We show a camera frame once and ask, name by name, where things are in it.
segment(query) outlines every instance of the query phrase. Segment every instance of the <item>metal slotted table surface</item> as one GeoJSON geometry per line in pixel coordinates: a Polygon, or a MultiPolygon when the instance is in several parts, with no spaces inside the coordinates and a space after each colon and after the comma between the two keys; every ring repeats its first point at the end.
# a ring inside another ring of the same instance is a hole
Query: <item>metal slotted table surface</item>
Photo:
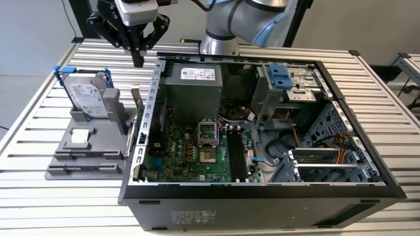
{"type": "MultiPolygon", "coordinates": [[[[159,44],[133,68],[131,56],[101,40],[71,46],[60,65],[112,71],[121,100],[129,86],[145,96],[156,51],[197,53],[196,44],[159,44]]],[[[360,56],[348,51],[241,46],[247,57],[321,60],[408,199],[341,230],[167,232],[171,235],[420,235],[420,124],[360,56]]],[[[125,206],[120,180],[44,180],[69,123],[71,102],[49,74],[0,142],[0,235],[148,235],[125,206]]]]}
{"type": "Polygon", "coordinates": [[[400,67],[413,82],[420,86],[420,54],[400,53],[393,65],[400,67]]]}

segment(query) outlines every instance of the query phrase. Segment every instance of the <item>ram slot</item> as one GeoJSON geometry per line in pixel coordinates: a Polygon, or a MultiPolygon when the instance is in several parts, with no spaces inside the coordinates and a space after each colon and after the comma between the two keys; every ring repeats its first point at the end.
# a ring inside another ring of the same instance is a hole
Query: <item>ram slot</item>
{"type": "Polygon", "coordinates": [[[228,157],[229,157],[229,167],[231,167],[231,179],[236,182],[245,182],[247,178],[247,167],[245,158],[243,152],[243,139],[240,130],[227,131],[228,140],[228,157]]]}

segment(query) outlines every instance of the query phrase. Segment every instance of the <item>white sticker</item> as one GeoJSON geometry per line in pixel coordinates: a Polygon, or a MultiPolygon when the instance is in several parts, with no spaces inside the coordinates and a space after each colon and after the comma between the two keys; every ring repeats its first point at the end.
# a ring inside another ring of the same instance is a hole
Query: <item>white sticker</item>
{"type": "Polygon", "coordinates": [[[87,142],[89,137],[89,130],[88,129],[73,129],[72,133],[72,143],[73,144],[83,144],[87,142]]]}
{"type": "Polygon", "coordinates": [[[72,84],[72,90],[84,113],[93,118],[108,115],[96,86],[89,84],[72,84]]]}
{"type": "Polygon", "coordinates": [[[248,115],[248,120],[253,121],[253,118],[255,118],[255,114],[253,114],[253,112],[251,112],[249,115],[248,115]]]}
{"type": "Polygon", "coordinates": [[[215,69],[183,68],[181,80],[216,80],[215,69]]]}

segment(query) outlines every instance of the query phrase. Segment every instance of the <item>black pole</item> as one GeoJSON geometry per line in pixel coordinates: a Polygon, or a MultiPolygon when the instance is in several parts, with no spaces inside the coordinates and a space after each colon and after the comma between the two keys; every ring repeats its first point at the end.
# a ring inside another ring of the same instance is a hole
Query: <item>black pole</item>
{"type": "Polygon", "coordinates": [[[84,38],[100,38],[95,30],[87,25],[85,20],[92,14],[89,0],[68,0],[76,17],[77,25],[84,38]]]}
{"type": "Polygon", "coordinates": [[[284,40],[283,47],[288,47],[288,48],[292,47],[303,16],[307,12],[307,9],[311,8],[312,3],[313,3],[313,0],[299,0],[297,5],[296,5],[296,11],[295,11],[293,19],[291,22],[288,35],[287,35],[287,38],[284,40]]]}

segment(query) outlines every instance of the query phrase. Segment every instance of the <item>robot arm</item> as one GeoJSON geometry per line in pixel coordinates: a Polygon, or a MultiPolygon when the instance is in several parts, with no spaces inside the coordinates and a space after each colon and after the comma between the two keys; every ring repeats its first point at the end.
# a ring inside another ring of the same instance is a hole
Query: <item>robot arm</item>
{"type": "Polygon", "coordinates": [[[87,24],[115,47],[131,52],[135,67],[143,67],[144,55],[152,49],[169,27],[169,17],[157,13],[159,6],[177,3],[175,0],[99,0],[97,11],[87,24]],[[153,32],[143,31],[153,22],[153,32]]]}
{"type": "MultiPolygon", "coordinates": [[[[236,37],[259,47],[269,46],[279,38],[288,15],[288,0],[207,0],[207,37],[200,44],[201,54],[237,55],[236,37]]],[[[143,67],[144,55],[163,37],[169,17],[157,13],[160,6],[177,0],[99,0],[97,11],[87,20],[88,25],[111,42],[131,52],[135,67],[143,67]],[[143,31],[153,23],[153,32],[143,31]]]]}

